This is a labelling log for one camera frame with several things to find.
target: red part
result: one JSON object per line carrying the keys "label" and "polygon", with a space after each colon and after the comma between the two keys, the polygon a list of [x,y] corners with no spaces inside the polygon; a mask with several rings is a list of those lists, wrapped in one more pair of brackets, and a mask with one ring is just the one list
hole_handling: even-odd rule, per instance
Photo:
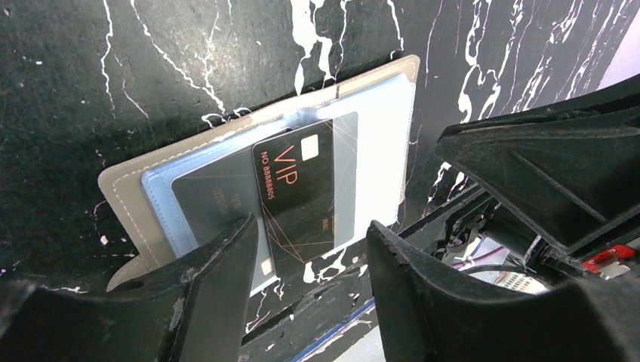
{"label": "red part", "polygon": [[627,247],[626,245],[618,244],[608,248],[593,258],[584,261],[582,265],[590,272],[598,274],[600,272],[600,266],[607,265],[609,262],[613,262],[615,260],[633,258],[634,256],[634,249]]}

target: wire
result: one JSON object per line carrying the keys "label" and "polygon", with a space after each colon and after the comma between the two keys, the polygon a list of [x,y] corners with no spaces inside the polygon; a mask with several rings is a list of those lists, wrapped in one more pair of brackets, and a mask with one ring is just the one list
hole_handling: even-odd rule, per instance
{"label": "wire", "polygon": [[531,272],[531,271],[528,271],[525,268],[521,268],[519,266],[514,266],[514,265],[479,265],[479,266],[473,266],[471,268],[462,270],[461,272],[464,273],[464,274],[467,274],[467,275],[475,274],[475,273],[482,273],[482,272],[518,273],[518,274],[526,275],[526,276],[528,276],[530,278],[533,278],[533,279],[539,281],[545,287],[547,287],[549,285],[549,283],[547,283],[544,280],[544,278],[542,278],[538,274],[536,274],[534,272]]}
{"label": "wire", "polygon": [[492,251],[486,253],[483,256],[478,256],[477,258],[469,257],[468,260],[465,260],[463,262],[456,262],[454,264],[451,264],[451,267],[454,268],[454,269],[460,269],[460,268],[464,267],[465,265],[471,264],[472,262],[481,262],[482,260],[489,259],[489,258],[491,258],[492,256],[496,255],[497,253],[499,253],[502,250],[505,250],[505,247],[498,247],[497,249],[492,250]]}
{"label": "wire", "polygon": [[464,274],[475,274],[482,272],[511,272],[524,274],[527,276],[532,274],[529,271],[526,271],[523,268],[514,265],[478,265],[465,270],[461,270],[461,272]]}

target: dark card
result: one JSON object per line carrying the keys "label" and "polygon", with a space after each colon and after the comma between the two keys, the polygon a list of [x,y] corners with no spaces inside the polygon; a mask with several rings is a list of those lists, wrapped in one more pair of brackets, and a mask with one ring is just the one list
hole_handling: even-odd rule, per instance
{"label": "dark card", "polygon": [[248,213],[254,214],[259,221],[259,240],[253,287],[275,274],[261,219],[251,146],[175,179],[171,189],[200,245]]}
{"label": "dark card", "polygon": [[334,130],[321,121],[257,143],[260,198],[275,267],[334,248]]}

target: blue strip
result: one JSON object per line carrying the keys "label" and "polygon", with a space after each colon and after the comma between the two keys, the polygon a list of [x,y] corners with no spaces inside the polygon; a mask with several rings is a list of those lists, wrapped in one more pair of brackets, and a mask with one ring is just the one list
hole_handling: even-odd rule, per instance
{"label": "blue strip", "polygon": [[300,352],[296,357],[291,359],[289,362],[298,362],[299,360],[305,358],[308,354],[313,353],[322,343],[326,342],[331,337],[335,336],[338,332],[340,332],[347,324],[353,322],[354,320],[360,318],[367,309],[369,309],[372,305],[375,304],[375,300],[372,298],[370,301],[366,302],[360,309],[355,311],[355,313],[351,314],[349,320],[344,323],[338,324],[333,327],[331,330],[326,332],[320,339],[312,343],[309,347],[305,348],[302,352]]}

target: card chip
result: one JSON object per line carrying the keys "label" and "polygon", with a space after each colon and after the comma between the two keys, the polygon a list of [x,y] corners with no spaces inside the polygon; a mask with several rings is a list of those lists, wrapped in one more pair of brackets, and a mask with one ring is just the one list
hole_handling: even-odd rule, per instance
{"label": "card chip", "polygon": [[302,161],[310,160],[318,155],[318,135],[314,134],[300,141]]}
{"label": "card chip", "polygon": [[262,267],[262,273],[265,275],[271,274],[273,272],[273,264],[271,263],[271,258],[261,262],[260,266]]}

